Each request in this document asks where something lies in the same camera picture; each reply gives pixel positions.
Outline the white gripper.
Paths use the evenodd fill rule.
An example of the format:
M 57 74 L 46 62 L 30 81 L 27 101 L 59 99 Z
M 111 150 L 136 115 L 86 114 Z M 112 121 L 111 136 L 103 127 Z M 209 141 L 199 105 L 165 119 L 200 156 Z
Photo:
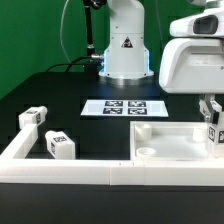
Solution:
M 218 124 L 220 105 L 217 93 L 224 93 L 224 10 L 173 21 L 173 39 L 164 48 L 159 84 L 169 93 L 213 93 L 199 98 L 204 121 Z

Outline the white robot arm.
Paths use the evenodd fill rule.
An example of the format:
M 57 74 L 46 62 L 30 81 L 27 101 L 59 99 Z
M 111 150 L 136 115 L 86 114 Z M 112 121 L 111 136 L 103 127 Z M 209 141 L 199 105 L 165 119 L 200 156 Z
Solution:
M 224 94 L 224 0 L 187 0 L 204 11 L 173 21 L 173 39 L 164 48 L 159 85 L 168 93 L 201 94 L 200 112 L 210 124 L 224 123 L 215 101 Z M 110 43 L 99 77 L 133 85 L 154 75 L 144 45 L 144 7 L 138 0 L 108 0 Z

